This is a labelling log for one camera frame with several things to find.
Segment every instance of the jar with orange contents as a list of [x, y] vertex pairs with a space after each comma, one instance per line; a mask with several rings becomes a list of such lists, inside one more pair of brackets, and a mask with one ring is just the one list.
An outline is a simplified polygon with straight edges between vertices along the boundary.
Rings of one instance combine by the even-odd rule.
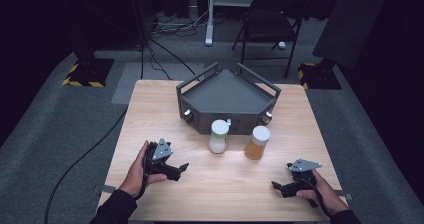
[[252, 132], [252, 138], [244, 150], [246, 156], [252, 160], [261, 159], [264, 154], [265, 145], [270, 137], [271, 132], [268, 128], [264, 126], [255, 127]]

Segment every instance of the black sleeve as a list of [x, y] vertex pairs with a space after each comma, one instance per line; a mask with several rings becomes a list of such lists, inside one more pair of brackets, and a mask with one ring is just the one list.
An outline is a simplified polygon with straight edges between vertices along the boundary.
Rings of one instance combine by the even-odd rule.
[[112, 195], [97, 209], [97, 215], [90, 224], [123, 224], [137, 208], [135, 200], [122, 190], [115, 190]]
[[341, 211], [333, 215], [330, 219], [331, 224], [360, 224], [352, 210]]

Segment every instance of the hand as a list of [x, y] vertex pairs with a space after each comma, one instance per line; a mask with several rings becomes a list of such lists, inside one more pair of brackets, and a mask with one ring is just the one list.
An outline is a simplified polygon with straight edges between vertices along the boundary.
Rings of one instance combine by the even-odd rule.
[[[348, 210], [349, 207], [337, 196], [330, 184], [315, 169], [312, 170], [312, 173], [317, 180], [315, 187], [321, 193], [327, 211], [331, 215], [334, 215], [338, 212]], [[300, 190], [296, 193], [296, 196], [314, 200], [319, 205], [317, 195], [313, 190]]]
[[[128, 170], [128, 174], [125, 177], [124, 182], [121, 184], [121, 186], [118, 188], [126, 193], [128, 193], [130, 196], [136, 196], [143, 185], [143, 173], [144, 169], [141, 165], [144, 155], [146, 154], [147, 146], [149, 145], [149, 141], [145, 141], [143, 147], [141, 148], [140, 152], [137, 155], [137, 158], [131, 165], [130, 169]], [[164, 174], [154, 174], [150, 175], [147, 179], [147, 185], [165, 181], [167, 179], [166, 175]]]

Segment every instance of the white lid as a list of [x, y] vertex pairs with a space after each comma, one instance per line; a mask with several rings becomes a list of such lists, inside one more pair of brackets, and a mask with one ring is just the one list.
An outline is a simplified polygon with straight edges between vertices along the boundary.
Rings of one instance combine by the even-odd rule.
[[230, 127], [228, 126], [228, 123], [224, 120], [216, 120], [212, 122], [212, 134], [217, 137], [225, 137], [229, 129]]
[[264, 126], [257, 126], [253, 129], [252, 141], [257, 145], [265, 145], [270, 137], [271, 132]]

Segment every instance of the black cable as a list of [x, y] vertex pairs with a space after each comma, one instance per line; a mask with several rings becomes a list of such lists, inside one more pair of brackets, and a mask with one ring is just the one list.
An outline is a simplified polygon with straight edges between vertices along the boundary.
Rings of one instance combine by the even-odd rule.
[[109, 25], [115, 27], [116, 29], [118, 29], [118, 30], [120, 30], [120, 31], [122, 31], [122, 32], [124, 32], [128, 35], [139, 37], [137, 34], [130, 32], [130, 31], [127, 31], [124, 28], [121, 28], [121, 27], [115, 25], [113, 22], [109, 21], [105, 16], [103, 16], [99, 11], [97, 11], [96, 8], [94, 8], [90, 3], [88, 3], [88, 1], [86, 1], [86, 0], [81, 0], [81, 1], [84, 2], [85, 5], [87, 5], [97, 16], [99, 16], [103, 21], [105, 21]]
[[[196, 29], [200, 25], [206, 24], [206, 22], [207, 22], [207, 21], [205, 22], [204, 19], [203, 19], [203, 16], [205, 16], [207, 13], [208, 13], [208, 11], [204, 12], [196, 21], [193, 21], [193, 19], [189, 15], [189, 19], [191, 20], [191, 22], [186, 23], [186, 24], [179, 24], [178, 27], [172, 27], [172, 28], [164, 29], [163, 28], [164, 25], [158, 25], [158, 28], [153, 30], [152, 34], [153, 35], [156, 34], [156, 35], [160, 35], [160, 36], [152, 36], [152, 37], [153, 38], [160, 38], [160, 37], [163, 37], [163, 36], [172, 36], [172, 35], [176, 35], [176, 36], [179, 36], [179, 37], [186, 37], [186, 36], [196, 35], [198, 33]], [[179, 34], [179, 33], [188, 33], [188, 32], [194, 32], [194, 33], [186, 34], [186, 35]]]
[[143, 79], [143, 73], [144, 73], [144, 47], [141, 47], [141, 75], [140, 75], [140, 80]]
[[175, 14], [175, 15], [172, 15], [170, 17], [167, 17], [168, 20], [166, 20], [166, 21], [161, 20], [161, 18], [163, 18], [163, 17], [167, 17], [167, 16], [159, 16], [159, 17], [157, 17], [157, 22], [155, 23], [156, 24], [156, 28], [155, 28], [155, 30], [153, 30], [153, 33], [162, 33], [164, 31], [167, 31], [167, 29], [165, 29], [165, 30], [163, 29], [163, 26], [166, 25], [168, 22], [174, 20], [177, 17], [177, 15]]
[[[168, 78], [168, 80], [173, 80], [173, 79], [172, 79], [172, 78], [168, 75], [168, 73], [165, 71], [165, 69], [163, 69], [163, 66], [162, 66], [162, 65], [161, 65], [161, 64], [160, 64], [160, 63], [156, 60], [156, 58], [155, 58], [156, 52], [155, 52], [155, 51], [153, 51], [153, 49], [152, 49], [149, 45], [146, 45], [146, 47], [147, 47], [147, 49], [149, 49], [150, 54], [151, 54], [151, 57], [150, 57], [149, 61], [150, 61], [150, 65], [151, 65], [152, 69], [153, 69], [153, 70], [157, 70], [157, 71], [162, 71], [162, 72], [166, 75], [166, 77]], [[154, 67], [152, 60], [153, 60], [153, 61], [155, 61], [155, 63], [156, 63], [158, 66], [160, 66], [160, 68], [156, 68], [156, 67]]]
[[48, 220], [49, 220], [49, 210], [50, 210], [50, 206], [52, 204], [53, 201], [53, 197], [54, 194], [56, 193], [57, 188], [59, 187], [60, 183], [63, 181], [63, 179], [66, 177], [66, 175], [69, 173], [69, 171], [71, 171], [71, 169], [78, 164], [78, 162], [80, 162], [85, 156], [87, 156], [94, 148], [96, 148], [112, 131], [113, 129], [115, 129], [115, 127], [118, 125], [118, 123], [121, 121], [122, 117], [125, 115], [125, 113], [127, 113], [127, 109], [125, 108], [125, 111], [121, 114], [121, 116], [119, 117], [119, 119], [115, 122], [115, 124], [110, 128], [110, 130], [106, 133], [106, 135], [104, 135], [102, 137], [102, 139], [100, 139], [94, 146], [92, 146], [90, 149], [88, 149], [88, 151], [86, 151], [80, 158], [78, 158], [78, 160], [76, 160], [69, 168], [68, 170], [65, 171], [65, 173], [62, 175], [62, 177], [59, 179], [59, 181], [56, 183], [56, 186], [53, 188], [52, 193], [50, 194], [50, 198], [49, 201], [47, 203], [47, 207], [46, 207], [46, 212], [44, 213], [44, 223], [47, 224]]
[[168, 52], [169, 54], [171, 54], [172, 56], [174, 56], [175, 58], [177, 58], [185, 67], [187, 67], [187, 69], [193, 73], [193, 75], [196, 75], [196, 73], [185, 63], [183, 62], [183, 60], [181, 60], [179, 57], [177, 57], [174, 53], [172, 53], [171, 51], [169, 51], [168, 49], [166, 49], [164, 46], [162, 46], [161, 44], [157, 43], [155, 40], [153, 40], [153, 38], [150, 38], [150, 40], [155, 43], [156, 45], [160, 46], [162, 49], [164, 49], [166, 52]]
[[225, 18], [225, 17], [223, 17], [223, 18], [222, 18], [222, 20], [220, 20], [220, 21], [216, 21], [216, 22], [215, 22], [215, 19], [214, 19], [214, 20], [213, 20], [213, 24], [215, 24], [215, 25], [219, 25], [219, 24], [222, 24], [225, 20], [226, 20], [226, 18]]

